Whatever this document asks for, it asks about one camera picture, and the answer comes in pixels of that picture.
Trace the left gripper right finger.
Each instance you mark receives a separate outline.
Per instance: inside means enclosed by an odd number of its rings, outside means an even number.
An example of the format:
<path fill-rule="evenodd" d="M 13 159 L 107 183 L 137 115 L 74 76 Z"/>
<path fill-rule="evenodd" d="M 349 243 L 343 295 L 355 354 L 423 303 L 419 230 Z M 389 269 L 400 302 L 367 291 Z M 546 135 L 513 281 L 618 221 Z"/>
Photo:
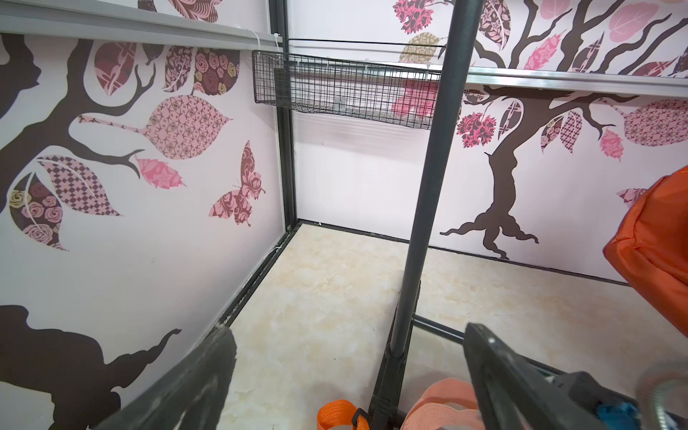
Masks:
<path fill-rule="evenodd" d="M 463 342 L 471 383 L 487 429 L 603 429 L 484 324 Z"/>

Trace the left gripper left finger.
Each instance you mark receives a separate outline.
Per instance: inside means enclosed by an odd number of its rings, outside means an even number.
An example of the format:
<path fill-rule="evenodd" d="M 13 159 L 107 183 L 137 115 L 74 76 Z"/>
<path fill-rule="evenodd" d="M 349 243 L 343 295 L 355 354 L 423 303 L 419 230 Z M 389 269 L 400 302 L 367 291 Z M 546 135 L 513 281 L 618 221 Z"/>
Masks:
<path fill-rule="evenodd" d="M 215 429 L 237 361 L 234 335 L 220 326 L 168 374 L 98 429 Z"/>

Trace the dark orange backpack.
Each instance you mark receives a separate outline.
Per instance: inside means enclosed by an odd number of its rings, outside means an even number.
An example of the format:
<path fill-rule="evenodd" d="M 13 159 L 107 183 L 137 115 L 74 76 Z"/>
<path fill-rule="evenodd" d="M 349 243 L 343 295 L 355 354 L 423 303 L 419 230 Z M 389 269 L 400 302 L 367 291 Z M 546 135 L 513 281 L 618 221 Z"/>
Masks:
<path fill-rule="evenodd" d="M 680 333 L 687 333 L 687 168 L 661 177 L 626 213 L 603 254 Z"/>

